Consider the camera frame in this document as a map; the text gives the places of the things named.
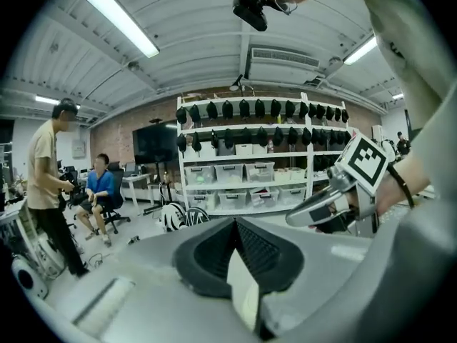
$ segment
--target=fluorescent light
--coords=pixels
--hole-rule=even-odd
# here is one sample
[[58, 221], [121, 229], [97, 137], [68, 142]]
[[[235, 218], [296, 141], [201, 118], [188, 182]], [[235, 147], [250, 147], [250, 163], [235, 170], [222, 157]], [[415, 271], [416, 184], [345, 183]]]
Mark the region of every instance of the fluorescent light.
[[[35, 100], [40, 101], [41, 103], [52, 104], [54, 106], [56, 106], [57, 104], [60, 103], [60, 101], [58, 101], [57, 99], [45, 98], [44, 96], [38, 96], [38, 95], [35, 96]], [[79, 104], [77, 104], [76, 108], [80, 109], [81, 106]]]
[[119, 31], [148, 58], [159, 54], [159, 50], [122, 9], [116, 0], [87, 0], [100, 11]]
[[368, 42], [366, 42], [361, 48], [359, 48], [352, 55], [350, 55], [344, 61], [344, 63], [346, 65], [352, 65], [354, 62], [356, 62], [359, 59], [361, 59], [363, 56], [365, 56], [369, 51], [371, 51], [376, 46], [378, 46], [378, 42], [376, 42], [376, 37], [373, 37]]

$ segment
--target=wrist strap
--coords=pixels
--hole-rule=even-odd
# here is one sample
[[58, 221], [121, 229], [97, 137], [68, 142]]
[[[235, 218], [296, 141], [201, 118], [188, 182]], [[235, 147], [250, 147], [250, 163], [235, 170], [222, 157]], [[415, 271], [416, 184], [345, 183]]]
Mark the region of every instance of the wrist strap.
[[406, 185], [406, 182], [403, 180], [402, 177], [400, 177], [400, 174], [395, 170], [392, 164], [389, 164], [387, 166], [387, 171], [391, 174], [391, 176], [396, 180], [398, 185], [400, 186], [401, 190], [403, 193], [406, 195], [406, 199], [408, 200], [410, 208], [414, 208], [414, 202], [413, 202], [413, 197], [411, 196], [411, 193], [409, 191], [408, 186]]

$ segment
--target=blue shirt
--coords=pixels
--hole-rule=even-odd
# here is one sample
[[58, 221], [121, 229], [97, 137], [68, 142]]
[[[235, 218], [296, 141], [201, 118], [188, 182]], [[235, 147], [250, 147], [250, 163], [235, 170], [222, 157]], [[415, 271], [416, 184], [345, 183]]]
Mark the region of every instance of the blue shirt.
[[87, 176], [87, 186], [93, 193], [107, 191], [109, 196], [114, 195], [114, 178], [113, 174], [106, 170], [103, 175], [97, 179], [97, 173], [92, 170]]

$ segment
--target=ceiling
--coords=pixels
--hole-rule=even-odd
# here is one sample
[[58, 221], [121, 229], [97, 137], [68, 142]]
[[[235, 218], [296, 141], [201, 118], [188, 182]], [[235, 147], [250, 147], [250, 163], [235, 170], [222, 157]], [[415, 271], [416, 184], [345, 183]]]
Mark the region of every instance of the ceiling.
[[[375, 104], [378, 113], [400, 92], [377, 48], [351, 66], [341, 62], [371, 35], [362, 0], [311, 0], [290, 16], [266, 9], [266, 32], [232, 14], [233, 0], [118, 1], [160, 49], [158, 56], [146, 58], [86, 0], [50, 0], [11, 60], [1, 116], [49, 118], [52, 106], [35, 102], [35, 95], [71, 97], [81, 105], [80, 124], [91, 126], [161, 97], [228, 86], [245, 74], [257, 46], [318, 59], [319, 76], [335, 92], [341, 87], [347, 100]], [[288, 86], [271, 77], [245, 82]]]

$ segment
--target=white wall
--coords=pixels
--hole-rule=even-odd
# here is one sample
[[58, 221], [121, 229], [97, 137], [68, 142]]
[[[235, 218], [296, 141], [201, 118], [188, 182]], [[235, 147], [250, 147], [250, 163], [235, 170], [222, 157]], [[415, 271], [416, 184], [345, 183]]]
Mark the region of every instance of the white wall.
[[[31, 119], [17, 119], [14, 121], [13, 131], [13, 167], [17, 174], [27, 177], [27, 159], [29, 143], [35, 131], [43, 124], [43, 121]], [[86, 142], [86, 156], [73, 159], [71, 143], [74, 139]], [[75, 132], [59, 132], [57, 134], [57, 160], [62, 160], [63, 166], [73, 165], [76, 169], [88, 169], [91, 167], [90, 155], [90, 131], [79, 128]]]
[[385, 116], [381, 117], [381, 123], [384, 136], [395, 142], [395, 144], [398, 142], [398, 132], [402, 132], [408, 138], [405, 107], [390, 109]]

